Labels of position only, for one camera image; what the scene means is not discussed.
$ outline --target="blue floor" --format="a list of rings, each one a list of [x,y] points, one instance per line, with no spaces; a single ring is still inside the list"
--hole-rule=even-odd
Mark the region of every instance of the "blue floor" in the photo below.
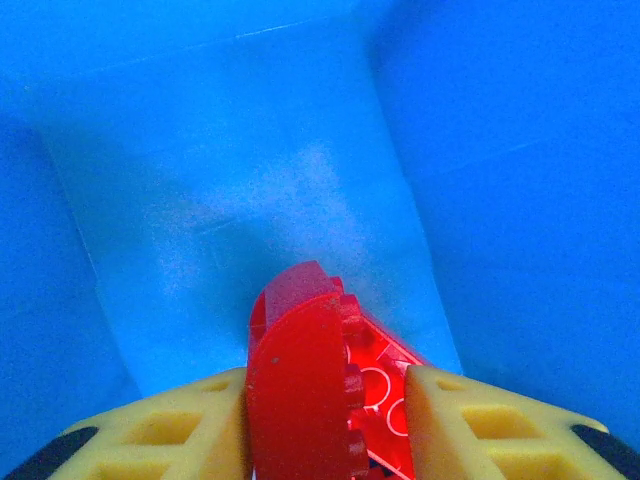
[[[461,371],[351,18],[153,57],[35,95],[143,395],[244,364],[260,289],[308,259],[427,358]]]

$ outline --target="blue background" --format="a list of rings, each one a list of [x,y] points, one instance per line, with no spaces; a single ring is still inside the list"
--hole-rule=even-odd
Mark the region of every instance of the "blue background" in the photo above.
[[[632,1],[0,6],[0,473],[246,358],[318,259],[437,365],[640,447]]]

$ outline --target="blue wall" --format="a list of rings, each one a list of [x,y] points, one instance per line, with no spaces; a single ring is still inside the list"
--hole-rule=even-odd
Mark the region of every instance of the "blue wall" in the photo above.
[[[352,0],[3,0],[0,71],[26,84],[347,12]]]
[[[25,102],[0,77],[0,475],[71,423],[139,398]]]
[[[373,67],[465,372],[640,446],[640,9],[401,2]]]

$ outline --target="red plastic piece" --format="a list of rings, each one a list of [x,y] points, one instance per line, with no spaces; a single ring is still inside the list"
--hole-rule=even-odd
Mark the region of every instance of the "red plastic piece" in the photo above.
[[[250,321],[247,407],[258,480],[364,479],[369,459],[351,409],[363,379],[347,365],[340,293],[316,262],[279,275]]]
[[[250,322],[247,404],[258,480],[375,480],[381,470],[367,474],[358,431],[393,478],[413,480],[404,377],[422,364],[317,262],[283,272]]]

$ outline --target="square hole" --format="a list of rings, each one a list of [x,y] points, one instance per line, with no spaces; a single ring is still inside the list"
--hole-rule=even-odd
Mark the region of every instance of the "square hole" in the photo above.
[[[463,409],[462,416],[479,439],[542,436],[522,412],[506,405],[467,407]]]
[[[491,459],[506,480],[589,480],[559,454],[494,452]]]
[[[229,387],[229,382],[221,381],[221,382],[212,383],[211,385],[205,385],[204,387],[202,387],[202,391],[205,393],[222,392],[226,390],[228,387]]]
[[[134,445],[181,445],[202,420],[201,413],[158,412],[139,423],[125,443]]]
[[[160,480],[168,469],[168,464],[114,463],[101,465],[87,480]]]
[[[446,390],[448,392],[462,391],[465,389],[458,382],[454,382],[453,380],[449,380],[446,378],[438,378],[436,380],[436,385],[438,385],[438,388],[440,390]]]

